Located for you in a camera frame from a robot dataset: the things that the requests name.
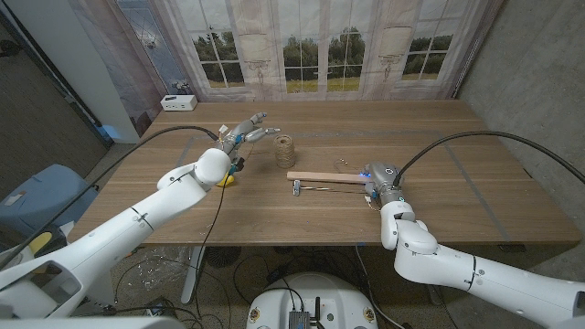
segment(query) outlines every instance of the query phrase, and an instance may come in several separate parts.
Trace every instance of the power cable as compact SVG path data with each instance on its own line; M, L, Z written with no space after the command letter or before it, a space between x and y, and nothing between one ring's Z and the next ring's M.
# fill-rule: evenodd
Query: power cable
M477 132L466 132L466 133L456 133L453 134L451 136L447 136L444 138L441 138L440 140L432 143L431 145L427 146L424 150L420 151L418 154L416 154L412 159L410 159L410 161L408 161L404 167L402 167L401 170L399 170L398 174L396 175L396 177L394 178L394 182L392 182L393 186L399 186L400 185L400 178L404 175L404 173L410 168L410 166L412 164L414 164L417 160L419 160L423 155L425 155L428 151L430 151L433 147L440 145L442 143L445 143L447 141L456 139L456 138L461 138L461 137L468 137L468 136L498 136L498 137L504 137L504 138L509 138L515 141L518 141L520 143L524 143L532 148L535 148L537 150L539 150L540 152L542 152L543 154L548 155L550 158L552 158L553 160L555 160L556 162L558 162L560 165L562 165L563 167L565 167L565 169L569 170L573 175L575 175L575 177L577 177L581 183L585 184L585 175L583 175L579 170L577 170L577 168L575 168L572 164L570 164L569 162L567 162L567 160L561 158L560 156L554 154L552 151L550 151L548 148L532 142L526 138L522 138L520 136L516 136L512 133L501 133L501 132L490 132L490 131L477 131Z
M42 234L43 232L45 232L45 230L55 220L57 220L57 218L59 218L59 216L61 216L67 209L69 209L69 207L71 207L73 204L75 204L75 202L77 202L77 200L79 200L87 191L89 191L90 188L93 188L93 186L102 177L104 177L110 170L112 170L126 156L130 155L132 152L136 151L138 148L140 148L144 144L150 142L155 137L162 135L163 133L168 133L168 132L172 132L172 131L176 131L176 130L183 130L183 129L199 130L199 131L204 132L207 135L209 135L209 137L211 137L211 139L213 139L214 141L216 141L218 139L218 137L214 133L212 133L211 131L209 131L209 130L207 130L205 128L199 127L199 126L194 126L194 125L193 126L176 126L176 127L170 127L170 128L166 128L166 129L163 129L161 131L158 131L156 133L153 133L152 135L146 137L145 139L143 139L142 141L140 141L139 143L137 143L133 148L131 148L130 150L128 150L128 152L126 152L124 155L122 155L120 158L118 158L118 160L114 161L113 164L110 164L110 166L108 166L104 171L102 171L101 174L98 175L97 178L95 178L93 181L91 181L90 183L88 183L87 186L81 190L81 192L79 192L77 195L75 195L65 206L63 206L63 208L60 211L58 211L55 215L53 215L53 217L51 217L47 222L45 222L45 224L43 224L42 227L38 228L35 232L33 232L33 234L31 234L21 244L19 244L18 246L16 246L10 252L10 254L8 254L8 256L6 258L4 258L2 261L0 261L0 270L3 269L10 262L10 260L12 260L14 257L16 257L20 253L20 251L22 251L24 248L26 248L30 244L30 242L32 242L40 234Z

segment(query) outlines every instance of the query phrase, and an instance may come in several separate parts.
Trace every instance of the white robot body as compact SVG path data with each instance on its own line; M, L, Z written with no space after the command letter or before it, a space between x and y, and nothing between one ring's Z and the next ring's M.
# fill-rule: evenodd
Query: white robot body
M315 300L319 297L320 323L325 328L360 328L377 329L378 322L374 308L367 297L353 285L333 275L304 272L290 275L285 278L289 287L297 291L303 298L304 311L311 317L315 316ZM278 280L266 288L266 292L256 297L250 307L247 319L247 329L276 329L302 327L296 323L291 311L293 300L297 314L301 312L299 297L286 289L271 290L271 288L287 288L283 280Z

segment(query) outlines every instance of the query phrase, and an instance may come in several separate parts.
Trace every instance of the table surface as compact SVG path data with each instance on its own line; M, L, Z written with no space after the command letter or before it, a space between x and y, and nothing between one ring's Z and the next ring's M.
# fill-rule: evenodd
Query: table surface
M380 243L379 212L363 187L332 186L349 193L304 190L293 196L287 171L358 173L371 161L398 167L452 133L485 130L462 101L315 101L199 103L194 111L161 112L144 136L197 124L233 128L258 111L263 127L291 135L296 165L281 169L273 137L244 144L243 171L226 187L208 245L355 245ZM201 132L163 134L128 156L69 234L80 238L156 190L171 169L193 163L211 146ZM349 165L334 167L343 158ZM496 137L453 140L425 154L405 174L403 191L417 219L442 243L575 244L581 234ZM144 244L201 244L218 208L220 187L170 221Z

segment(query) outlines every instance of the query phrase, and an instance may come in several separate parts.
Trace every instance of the roll of twine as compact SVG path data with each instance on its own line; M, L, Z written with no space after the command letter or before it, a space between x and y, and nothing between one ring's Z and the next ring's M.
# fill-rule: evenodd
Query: roll of twine
M294 143L293 138L287 135L279 135L274 139L276 152L276 165L280 168L290 168L294 165Z

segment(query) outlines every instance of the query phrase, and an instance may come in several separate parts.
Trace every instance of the small white device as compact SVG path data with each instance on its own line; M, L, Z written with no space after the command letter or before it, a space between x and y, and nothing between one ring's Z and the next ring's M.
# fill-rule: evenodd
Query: small white device
M165 111L193 111L197 105L194 95L166 95L161 100Z

